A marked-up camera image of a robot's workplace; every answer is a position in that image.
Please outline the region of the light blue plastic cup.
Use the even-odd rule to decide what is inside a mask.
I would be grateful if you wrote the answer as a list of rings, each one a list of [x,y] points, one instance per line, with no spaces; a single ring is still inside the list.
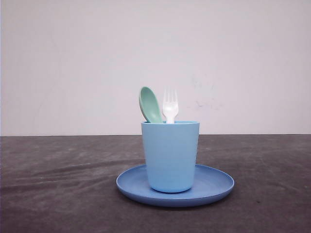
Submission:
[[[200,123],[141,123],[147,178],[165,193],[189,190],[194,183]]]

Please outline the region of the white plastic fork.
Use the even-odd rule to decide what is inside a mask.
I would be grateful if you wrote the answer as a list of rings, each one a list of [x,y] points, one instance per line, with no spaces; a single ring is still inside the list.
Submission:
[[[176,90],[166,90],[164,91],[162,113],[166,118],[167,124],[174,124],[175,117],[179,113],[178,97]]]

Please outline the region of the mint green plastic spoon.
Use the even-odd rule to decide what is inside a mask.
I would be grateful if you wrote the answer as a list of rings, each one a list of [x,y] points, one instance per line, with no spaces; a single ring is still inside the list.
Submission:
[[[150,88],[141,88],[139,92],[139,106],[148,123],[163,123],[157,98]]]

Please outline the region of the blue plastic plate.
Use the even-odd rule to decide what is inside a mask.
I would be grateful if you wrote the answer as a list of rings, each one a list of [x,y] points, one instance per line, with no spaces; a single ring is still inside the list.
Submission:
[[[194,184],[180,193],[163,193],[150,187],[146,165],[132,167],[116,179],[117,188],[131,200],[160,207],[194,207],[222,200],[235,182],[227,173],[205,165],[196,165]]]

